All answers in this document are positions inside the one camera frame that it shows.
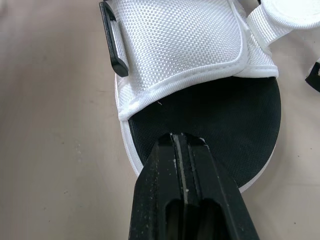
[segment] white fabric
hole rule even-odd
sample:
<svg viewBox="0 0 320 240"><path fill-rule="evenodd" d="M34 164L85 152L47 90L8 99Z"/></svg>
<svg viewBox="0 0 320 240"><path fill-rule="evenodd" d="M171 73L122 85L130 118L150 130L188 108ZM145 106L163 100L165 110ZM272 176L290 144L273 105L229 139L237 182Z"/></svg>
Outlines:
<svg viewBox="0 0 320 240"><path fill-rule="evenodd" d="M235 4L232 0L112 2L129 67L128 77L116 77L121 121L195 84L230 76L278 76Z"/></svg>

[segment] white woven strap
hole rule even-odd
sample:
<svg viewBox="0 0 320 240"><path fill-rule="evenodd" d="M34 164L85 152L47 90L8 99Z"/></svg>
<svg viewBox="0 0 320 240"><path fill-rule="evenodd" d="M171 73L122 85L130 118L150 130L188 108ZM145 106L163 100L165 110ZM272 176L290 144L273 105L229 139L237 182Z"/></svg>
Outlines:
<svg viewBox="0 0 320 240"><path fill-rule="evenodd" d="M261 5L250 13L247 18L247 24L261 48L267 52L271 43L293 30L271 21Z"/></svg>

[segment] black insole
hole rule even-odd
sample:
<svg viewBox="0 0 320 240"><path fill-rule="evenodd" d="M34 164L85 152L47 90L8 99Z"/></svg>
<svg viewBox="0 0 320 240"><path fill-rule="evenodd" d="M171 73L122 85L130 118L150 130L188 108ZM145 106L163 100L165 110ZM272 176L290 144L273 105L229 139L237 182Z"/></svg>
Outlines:
<svg viewBox="0 0 320 240"><path fill-rule="evenodd" d="M147 106L129 119L144 164L159 137L189 133L204 138L213 157L242 187L267 163L281 120L277 80L227 77L197 84Z"/></svg>

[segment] beige surface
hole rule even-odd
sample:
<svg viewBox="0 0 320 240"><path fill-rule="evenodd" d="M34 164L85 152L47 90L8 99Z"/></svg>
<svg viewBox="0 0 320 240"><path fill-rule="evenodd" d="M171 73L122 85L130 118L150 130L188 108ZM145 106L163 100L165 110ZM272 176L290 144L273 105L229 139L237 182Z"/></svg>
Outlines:
<svg viewBox="0 0 320 240"><path fill-rule="evenodd" d="M136 177L97 3L8 0L0 13L0 240L128 238ZM271 48L281 130L243 197L262 240L318 240L320 93L304 78L320 30Z"/></svg>

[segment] black clamp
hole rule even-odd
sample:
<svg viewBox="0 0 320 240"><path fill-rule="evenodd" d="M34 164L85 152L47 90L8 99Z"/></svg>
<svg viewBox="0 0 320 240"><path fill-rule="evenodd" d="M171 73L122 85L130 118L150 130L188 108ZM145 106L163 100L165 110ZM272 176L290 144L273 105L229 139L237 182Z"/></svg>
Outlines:
<svg viewBox="0 0 320 240"><path fill-rule="evenodd" d="M114 72L120 77L127 77L129 75L128 66L122 59L120 59L118 55L115 35L111 24L111 21L117 21L115 14L109 4L105 1L100 2L99 7L102 15L112 68Z"/></svg>
<svg viewBox="0 0 320 240"><path fill-rule="evenodd" d="M258 240L235 181L203 139L166 134L134 189L129 240Z"/></svg>

